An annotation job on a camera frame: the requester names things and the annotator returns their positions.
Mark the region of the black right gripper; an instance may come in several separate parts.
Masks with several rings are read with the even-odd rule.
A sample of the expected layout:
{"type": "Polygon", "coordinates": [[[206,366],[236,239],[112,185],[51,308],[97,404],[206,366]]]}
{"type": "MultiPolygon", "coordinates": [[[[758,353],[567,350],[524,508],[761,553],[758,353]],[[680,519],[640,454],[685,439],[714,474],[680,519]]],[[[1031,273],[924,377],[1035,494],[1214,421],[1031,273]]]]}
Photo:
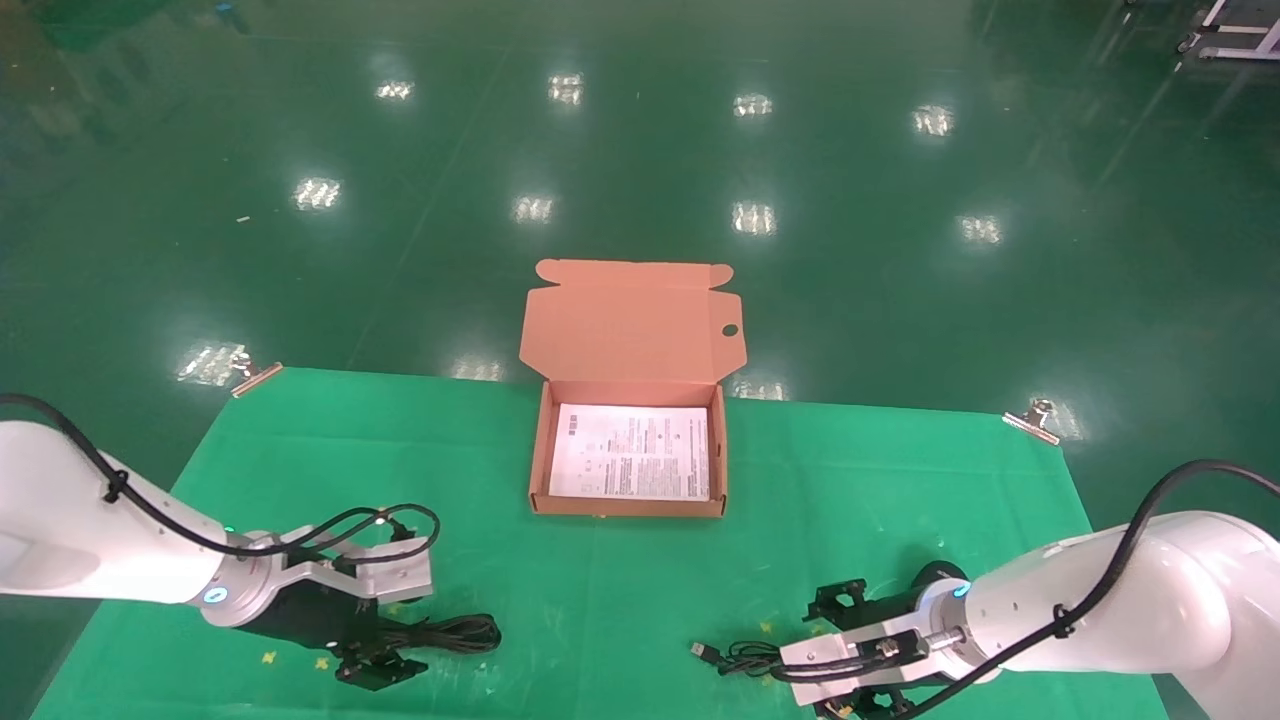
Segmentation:
{"type": "MultiPolygon", "coordinates": [[[[867,580],[858,578],[815,589],[806,606],[805,623],[824,621],[845,626],[846,632],[882,626],[915,612],[925,588],[910,588],[879,600],[867,597],[867,580]]],[[[884,688],[858,688],[847,694],[815,703],[817,719],[897,719],[902,714],[902,692],[884,688]]]]}

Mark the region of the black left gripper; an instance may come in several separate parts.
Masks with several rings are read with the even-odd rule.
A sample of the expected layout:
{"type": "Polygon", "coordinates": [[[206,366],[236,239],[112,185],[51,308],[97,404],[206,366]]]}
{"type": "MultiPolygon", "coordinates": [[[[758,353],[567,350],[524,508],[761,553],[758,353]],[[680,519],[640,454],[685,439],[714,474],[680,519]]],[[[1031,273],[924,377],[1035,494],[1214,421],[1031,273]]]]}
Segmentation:
{"type": "MultiPolygon", "coordinates": [[[[417,530],[387,512],[390,542],[424,541],[417,530]]],[[[335,679],[381,691],[429,670],[426,662],[385,648],[378,603],[323,584],[291,584],[248,621],[248,633],[305,647],[330,650],[339,660],[335,679]]]]}

